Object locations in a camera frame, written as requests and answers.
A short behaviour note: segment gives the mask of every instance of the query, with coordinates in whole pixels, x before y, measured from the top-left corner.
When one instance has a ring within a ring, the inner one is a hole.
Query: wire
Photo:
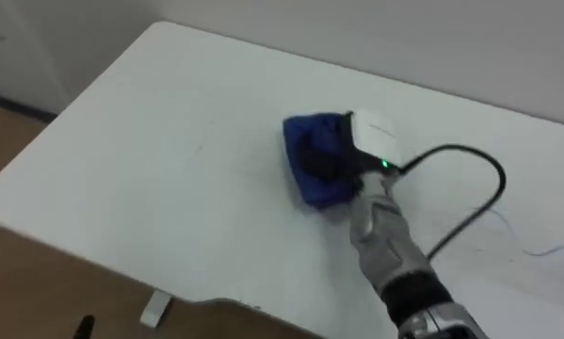
[[[447,244],[449,244],[457,235],[459,235],[463,230],[465,230],[473,221],[478,219],[482,216],[483,213],[487,212],[501,197],[506,190],[506,172],[504,168],[501,166],[499,161],[497,161],[492,156],[484,153],[478,149],[473,147],[458,145],[458,144],[446,144],[435,147],[429,151],[426,151],[415,158],[413,158],[410,162],[405,164],[402,168],[399,168],[399,174],[401,177],[407,176],[413,169],[415,169],[418,165],[420,165],[424,160],[429,158],[431,155],[442,152],[442,151],[460,151],[465,153],[474,154],[478,157],[481,157],[487,160],[491,165],[497,170],[497,174],[499,176],[499,184],[497,185],[497,189],[495,193],[480,207],[476,208],[476,210],[467,218],[462,220],[456,227],[454,227],[451,231],[449,231],[439,242],[432,247],[432,250],[427,255],[428,260],[432,260],[442,249],[444,249]]]
[[[516,234],[516,231],[514,231],[514,228],[511,226],[511,223],[509,222],[508,218],[506,218],[503,214],[501,214],[501,212],[496,211],[492,208],[489,210],[489,213],[494,214],[496,217],[498,217],[501,220],[501,222],[504,223],[506,228],[508,228],[509,232],[514,236],[514,239],[519,244],[520,250],[528,256],[545,257],[545,256],[549,256],[549,255],[552,255],[554,253],[557,253],[559,251],[564,250],[564,244],[557,245],[557,246],[550,248],[549,250],[544,250],[544,251],[540,251],[540,252],[534,252],[532,250],[527,250],[527,249],[524,248],[522,242],[520,241],[520,238]]]

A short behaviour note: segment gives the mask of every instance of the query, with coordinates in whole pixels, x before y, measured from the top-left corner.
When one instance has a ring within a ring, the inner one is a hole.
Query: table leg
[[[143,309],[139,322],[151,329],[155,329],[156,326],[158,326],[158,322],[160,322],[162,314],[167,309],[170,299],[170,295],[162,291],[154,290],[146,308]]]

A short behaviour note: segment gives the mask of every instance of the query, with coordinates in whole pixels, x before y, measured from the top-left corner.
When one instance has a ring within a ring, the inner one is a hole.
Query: wooden floor
[[[0,109],[0,169],[43,128]],[[151,293],[149,286],[0,228],[0,338],[72,338],[87,314],[96,317],[94,339],[314,338],[223,301],[176,300],[151,331],[138,324]]]

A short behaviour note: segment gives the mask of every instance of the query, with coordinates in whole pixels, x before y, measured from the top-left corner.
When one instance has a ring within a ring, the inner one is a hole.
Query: baseboard
[[[57,117],[56,113],[44,111],[42,109],[31,107],[29,105],[16,103],[15,101],[4,98],[2,96],[0,96],[0,107],[46,123],[53,121]]]

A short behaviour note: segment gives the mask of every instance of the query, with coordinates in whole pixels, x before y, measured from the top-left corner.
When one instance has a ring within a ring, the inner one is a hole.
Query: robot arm
[[[399,339],[489,339],[468,311],[451,298],[379,172],[362,175],[351,204],[350,241],[360,267],[398,328]]]

